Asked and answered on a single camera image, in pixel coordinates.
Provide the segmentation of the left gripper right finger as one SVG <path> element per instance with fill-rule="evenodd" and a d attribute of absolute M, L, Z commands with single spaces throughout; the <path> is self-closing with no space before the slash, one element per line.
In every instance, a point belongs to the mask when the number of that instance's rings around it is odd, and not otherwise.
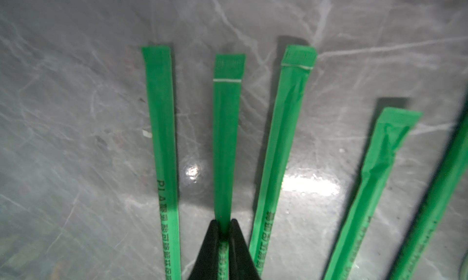
<path fill-rule="evenodd" d="M 236 219 L 229 228 L 229 280 L 261 280 Z"/>

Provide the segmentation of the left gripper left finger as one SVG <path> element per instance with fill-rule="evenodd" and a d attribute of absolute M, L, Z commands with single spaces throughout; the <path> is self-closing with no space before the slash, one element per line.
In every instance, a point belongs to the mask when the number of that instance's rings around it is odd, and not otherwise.
<path fill-rule="evenodd" d="M 212 220 L 188 280 L 217 280 L 219 259 L 219 223 Z"/>

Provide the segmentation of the green straw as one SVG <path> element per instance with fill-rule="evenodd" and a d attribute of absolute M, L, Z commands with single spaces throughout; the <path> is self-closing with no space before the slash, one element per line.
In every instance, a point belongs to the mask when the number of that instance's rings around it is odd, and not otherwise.
<path fill-rule="evenodd" d="M 218 54 L 213 73 L 214 215 L 220 225 L 218 280 L 229 278 L 227 233 L 231 221 L 241 83 L 245 54 Z"/>
<path fill-rule="evenodd" d="M 410 280 L 413 277 L 467 169 L 468 117 L 465 115 L 390 272 L 390 280 Z"/>
<path fill-rule="evenodd" d="M 171 48 L 159 45 L 143 47 L 141 50 L 146 69 L 165 278 L 180 280 L 179 188 Z"/>
<path fill-rule="evenodd" d="M 360 171 L 360 184 L 325 271 L 325 280 L 346 280 L 362 245 L 397 152 L 423 113 L 387 107 L 378 117 Z"/>
<path fill-rule="evenodd" d="M 261 275 L 266 262 L 282 182 L 290 157 L 305 88 L 318 54 L 304 45 L 286 47 L 264 158 L 249 252 Z"/>

